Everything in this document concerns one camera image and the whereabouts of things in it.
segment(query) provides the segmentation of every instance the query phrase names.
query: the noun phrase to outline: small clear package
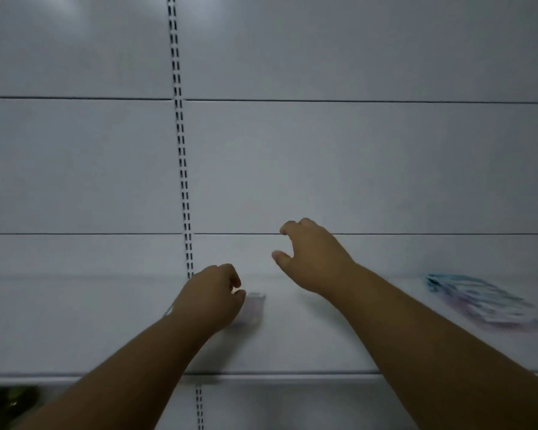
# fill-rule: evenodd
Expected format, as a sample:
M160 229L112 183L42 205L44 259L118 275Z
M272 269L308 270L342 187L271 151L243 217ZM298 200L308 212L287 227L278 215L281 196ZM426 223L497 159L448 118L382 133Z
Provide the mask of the small clear package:
M538 309L496 285L462 274L428 274L432 292L482 328L538 330Z
M265 294L260 292L248 292L245 302L237 314L237 317L231 323L234 326L256 326L263 319L263 307L265 306Z

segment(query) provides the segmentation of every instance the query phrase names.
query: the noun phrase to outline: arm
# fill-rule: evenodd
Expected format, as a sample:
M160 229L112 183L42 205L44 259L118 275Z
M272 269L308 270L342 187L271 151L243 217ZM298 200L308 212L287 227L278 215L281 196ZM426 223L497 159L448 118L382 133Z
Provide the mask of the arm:
M207 267L161 318L60 398L20 426L43 429L152 429L194 355L236 317L245 291L230 264Z
M309 219L281 233L294 257L273 258L351 324L423 429L538 429L538 377L373 272Z

